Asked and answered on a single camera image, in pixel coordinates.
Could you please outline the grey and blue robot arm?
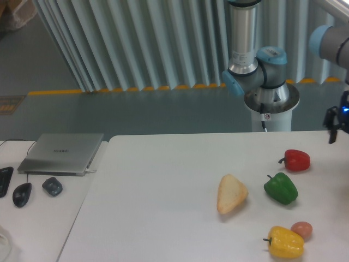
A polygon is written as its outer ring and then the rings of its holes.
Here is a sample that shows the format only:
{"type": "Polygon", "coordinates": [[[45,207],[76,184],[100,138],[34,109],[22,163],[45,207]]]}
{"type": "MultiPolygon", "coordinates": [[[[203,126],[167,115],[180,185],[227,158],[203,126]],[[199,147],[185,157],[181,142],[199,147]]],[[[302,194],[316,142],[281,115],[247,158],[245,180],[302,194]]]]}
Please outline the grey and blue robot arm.
{"type": "MultiPolygon", "coordinates": [[[[227,1],[233,11],[232,58],[222,73],[228,90],[244,96],[251,113],[253,132],[288,132],[292,110],[300,97],[286,83],[286,52],[265,46],[255,52],[257,7],[261,1],[227,1]]],[[[323,126],[329,131],[329,144],[336,141],[338,130],[348,134],[348,1],[314,1],[345,26],[320,26],[309,39],[310,51],[321,59],[346,69],[346,89],[339,106],[327,109],[323,126]]]]}

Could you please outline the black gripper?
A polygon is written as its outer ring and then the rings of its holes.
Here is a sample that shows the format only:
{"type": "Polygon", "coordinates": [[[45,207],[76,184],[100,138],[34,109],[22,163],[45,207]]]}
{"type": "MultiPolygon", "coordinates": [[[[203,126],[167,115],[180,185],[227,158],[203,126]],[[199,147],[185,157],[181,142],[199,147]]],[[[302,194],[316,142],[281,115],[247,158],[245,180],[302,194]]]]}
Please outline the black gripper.
{"type": "Polygon", "coordinates": [[[331,108],[327,109],[323,120],[323,126],[329,133],[329,144],[336,142],[339,127],[341,127],[344,132],[348,133],[348,117],[348,91],[344,91],[340,99],[339,109],[337,106],[332,106],[331,108]],[[340,126],[338,124],[334,124],[334,120],[337,115],[340,126]]]}

